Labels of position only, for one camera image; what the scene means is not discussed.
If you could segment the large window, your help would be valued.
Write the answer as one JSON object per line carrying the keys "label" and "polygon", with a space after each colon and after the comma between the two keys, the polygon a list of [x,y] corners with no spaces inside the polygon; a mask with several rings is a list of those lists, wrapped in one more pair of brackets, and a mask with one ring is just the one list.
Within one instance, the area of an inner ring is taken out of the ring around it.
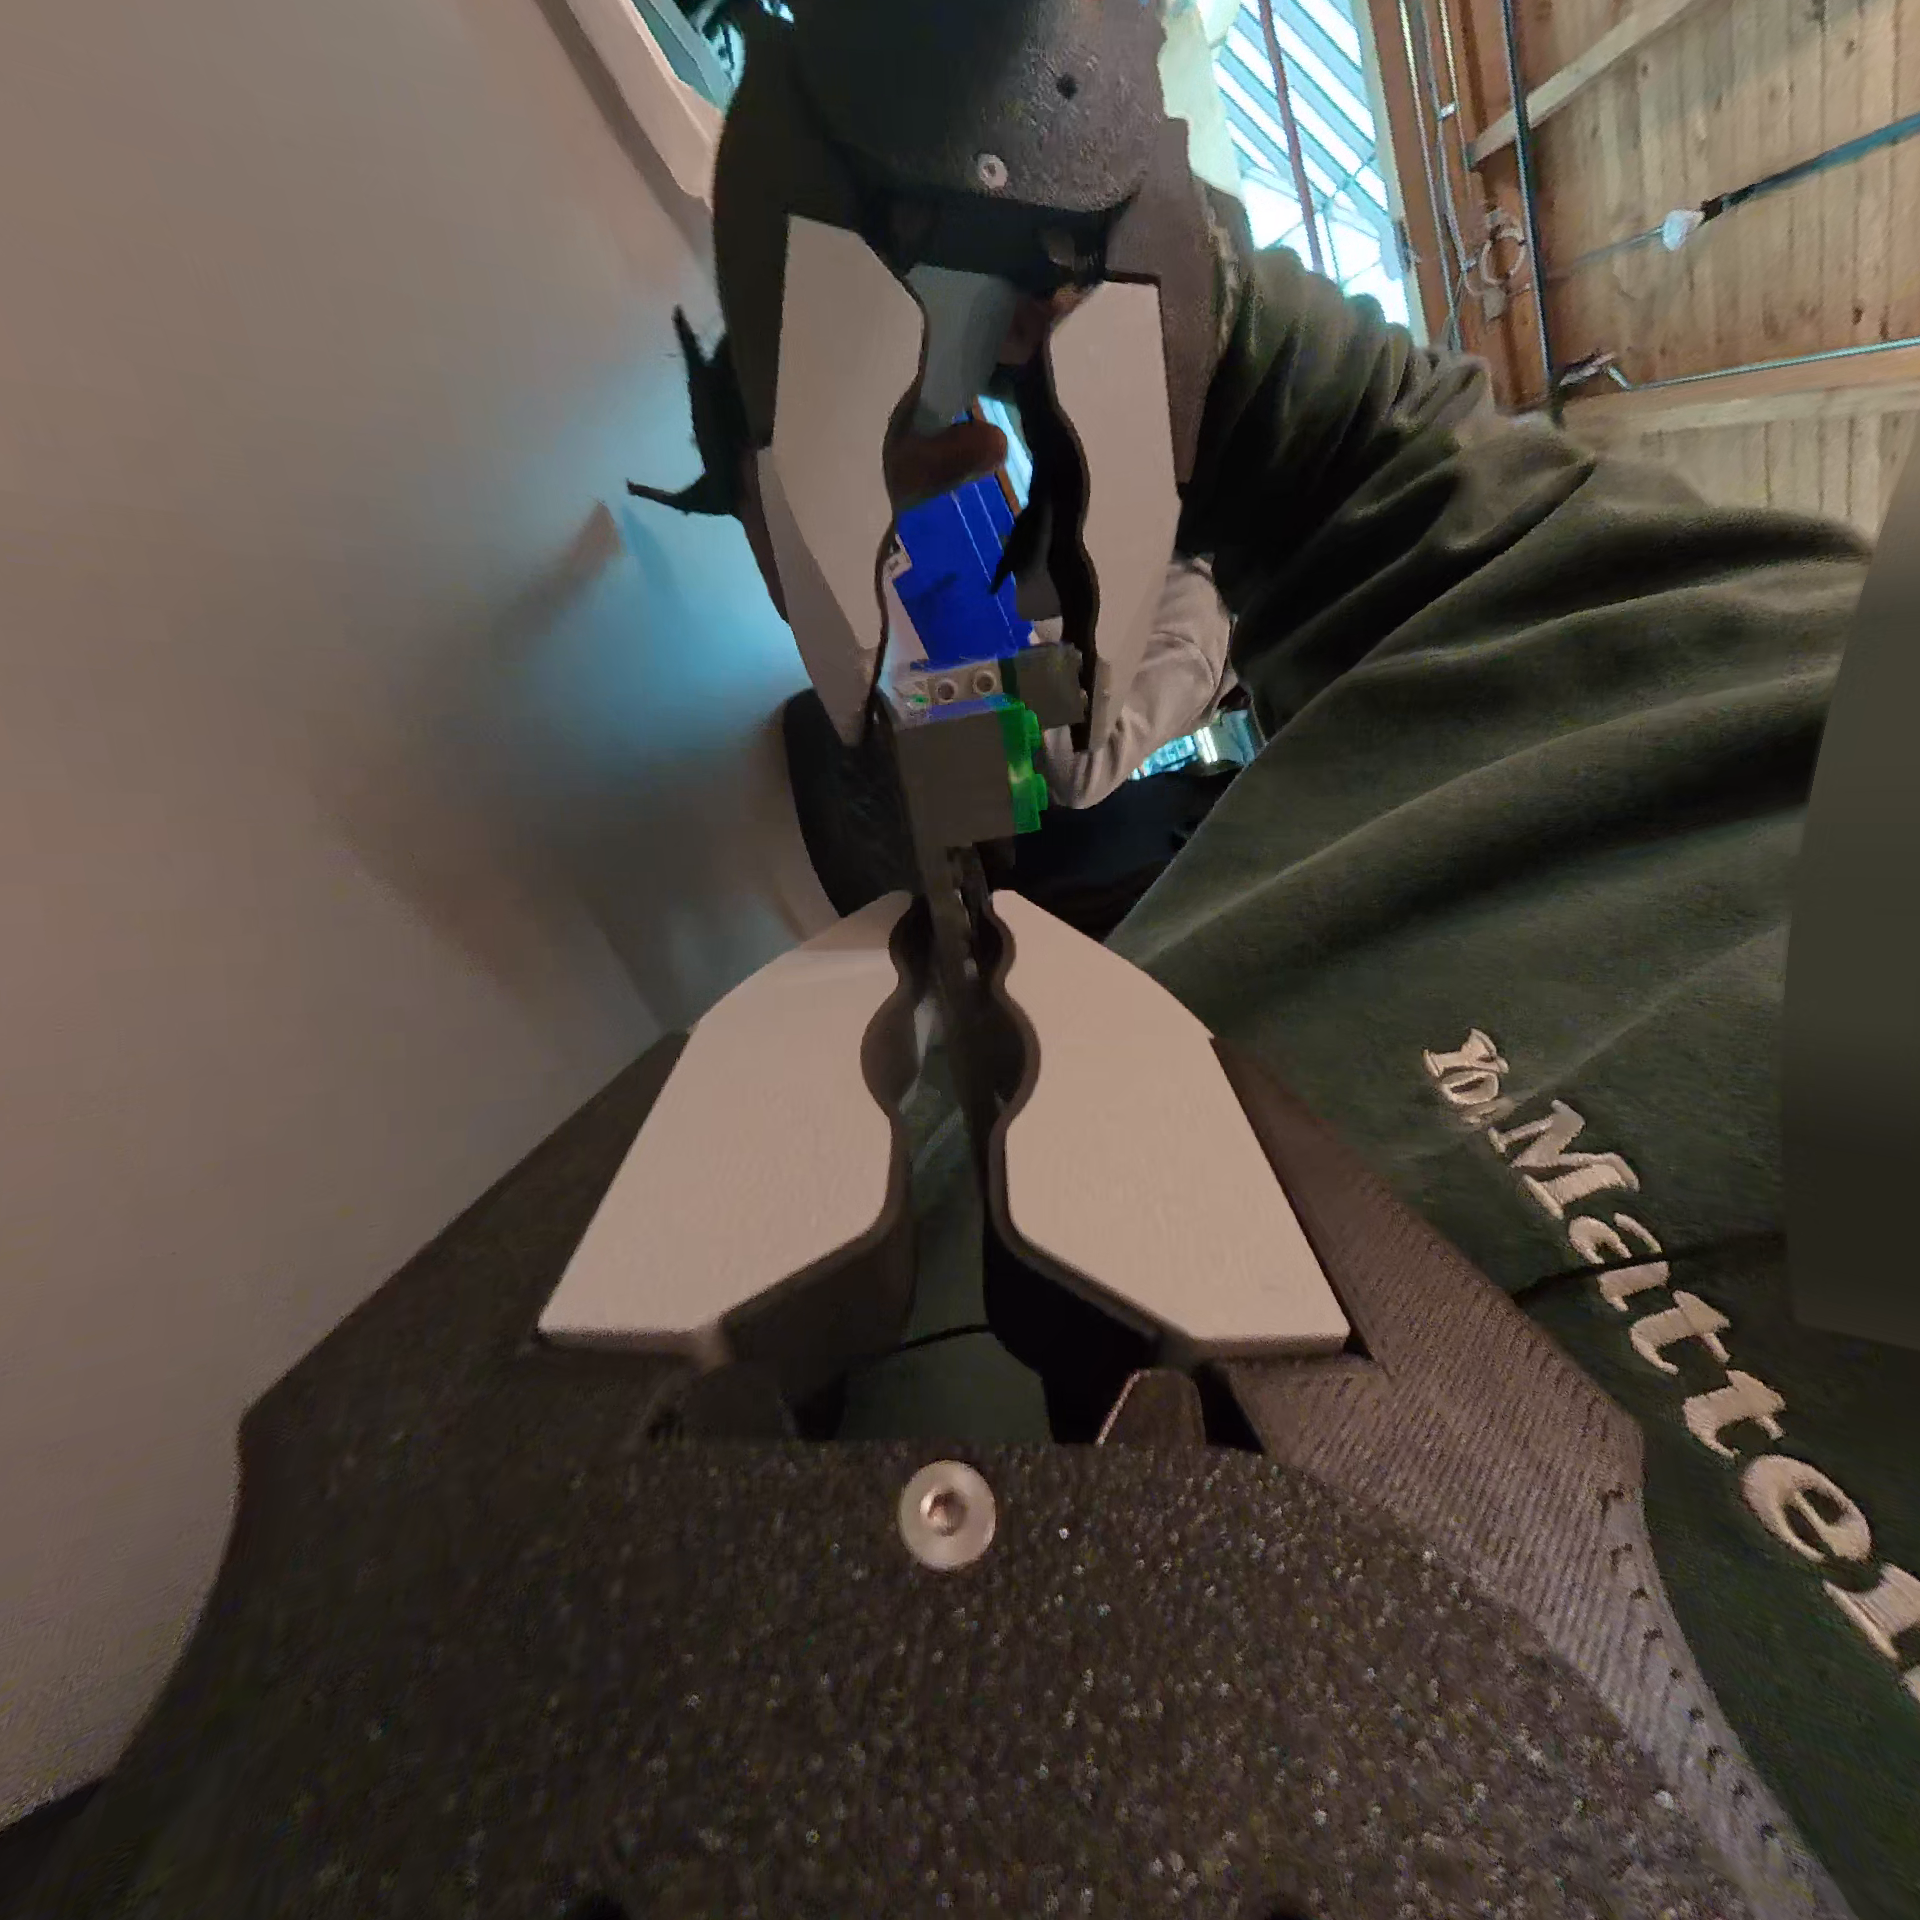
{"label": "large window", "polygon": [[1366,6],[1225,1],[1202,17],[1255,239],[1424,334]]}

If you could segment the blue container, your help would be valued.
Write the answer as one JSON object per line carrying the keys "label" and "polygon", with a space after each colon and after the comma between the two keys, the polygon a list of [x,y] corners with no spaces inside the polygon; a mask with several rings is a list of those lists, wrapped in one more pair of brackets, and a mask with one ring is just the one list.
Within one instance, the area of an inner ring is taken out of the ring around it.
{"label": "blue container", "polygon": [[895,516],[894,589],[927,664],[998,660],[1032,641],[1014,582],[993,582],[1013,528],[1014,509],[996,476]]}

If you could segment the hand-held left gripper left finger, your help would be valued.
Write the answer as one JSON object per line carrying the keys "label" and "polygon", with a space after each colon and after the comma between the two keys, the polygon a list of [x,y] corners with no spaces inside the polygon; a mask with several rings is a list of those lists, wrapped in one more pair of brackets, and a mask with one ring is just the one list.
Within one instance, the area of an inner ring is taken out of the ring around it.
{"label": "hand-held left gripper left finger", "polygon": [[686,1033],[538,1310],[542,1344],[754,1368],[799,1428],[844,1424],[917,1292],[921,949],[921,902],[881,896]]}

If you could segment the grey brick baseplate model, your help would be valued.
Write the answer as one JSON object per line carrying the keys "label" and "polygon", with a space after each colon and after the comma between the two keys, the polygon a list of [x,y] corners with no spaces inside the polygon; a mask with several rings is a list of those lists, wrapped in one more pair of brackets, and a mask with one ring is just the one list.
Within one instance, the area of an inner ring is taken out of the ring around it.
{"label": "grey brick baseplate model", "polygon": [[1063,639],[935,664],[889,645],[872,716],[886,740],[927,926],[927,988],[974,1152],[998,1114],[986,1012],[993,934],[980,849],[1040,826],[1040,743],[1088,718],[1086,670]]}

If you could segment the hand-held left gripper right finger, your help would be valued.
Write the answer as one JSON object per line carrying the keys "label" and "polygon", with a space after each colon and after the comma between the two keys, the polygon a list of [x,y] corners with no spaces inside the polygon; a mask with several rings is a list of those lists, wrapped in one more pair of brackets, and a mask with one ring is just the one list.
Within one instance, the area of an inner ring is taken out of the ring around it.
{"label": "hand-held left gripper right finger", "polygon": [[990,929],[985,1298],[1048,1418],[1103,1421],[1149,1368],[1342,1353],[1350,1318],[1208,1029],[1024,896],[996,892]]}

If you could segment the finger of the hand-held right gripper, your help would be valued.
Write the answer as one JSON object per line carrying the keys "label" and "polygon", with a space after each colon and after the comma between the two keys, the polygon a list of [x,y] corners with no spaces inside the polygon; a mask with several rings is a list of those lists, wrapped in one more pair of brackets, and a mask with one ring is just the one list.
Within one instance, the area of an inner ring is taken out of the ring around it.
{"label": "finger of the hand-held right gripper", "polygon": [[895,508],[885,455],[922,373],[921,303],[847,229],[790,217],[775,423],[756,457],[784,617],[833,732],[868,725]]}
{"label": "finger of the hand-held right gripper", "polygon": [[1154,626],[1178,518],[1161,295],[1101,281],[1048,329],[1024,406],[1032,498],[1047,508],[1045,574],[1079,654],[1090,749],[1114,732]]}

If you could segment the person's right hand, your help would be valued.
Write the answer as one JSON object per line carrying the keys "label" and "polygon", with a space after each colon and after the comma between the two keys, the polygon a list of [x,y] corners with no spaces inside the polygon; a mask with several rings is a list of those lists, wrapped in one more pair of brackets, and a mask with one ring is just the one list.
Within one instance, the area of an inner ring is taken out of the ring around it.
{"label": "person's right hand", "polygon": [[911,423],[894,431],[881,452],[886,495],[895,511],[993,477],[1005,462],[1004,431],[974,415],[921,431]]}

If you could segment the person's right forearm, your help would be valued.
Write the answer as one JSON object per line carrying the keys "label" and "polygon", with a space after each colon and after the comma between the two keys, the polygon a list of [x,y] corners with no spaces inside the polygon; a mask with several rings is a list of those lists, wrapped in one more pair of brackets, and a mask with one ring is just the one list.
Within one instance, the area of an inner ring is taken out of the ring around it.
{"label": "person's right forearm", "polygon": [[1204,186],[1215,359],[1175,541],[1238,631],[1377,473],[1429,434],[1497,417],[1482,359],[1416,342]]}

